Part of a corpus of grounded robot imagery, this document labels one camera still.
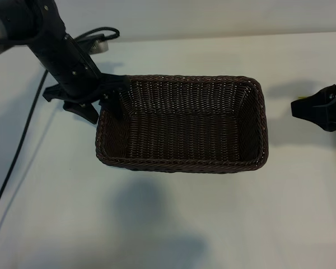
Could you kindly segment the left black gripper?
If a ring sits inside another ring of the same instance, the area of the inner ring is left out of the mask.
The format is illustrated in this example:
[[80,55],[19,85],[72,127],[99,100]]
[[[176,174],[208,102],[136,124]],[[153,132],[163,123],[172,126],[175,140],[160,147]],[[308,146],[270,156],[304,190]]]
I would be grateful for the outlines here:
[[47,101],[64,101],[65,111],[92,124],[99,119],[92,105],[96,101],[115,119],[122,119],[119,93],[129,88],[129,78],[102,73],[90,57],[92,51],[105,50],[107,42],[118,36],[118,33],[109,36],[88,33],[75,39],[67,33],[58,38],[51,34],[41,36],[35,41],[35,56],[58,83],[45,89],[43,97]]

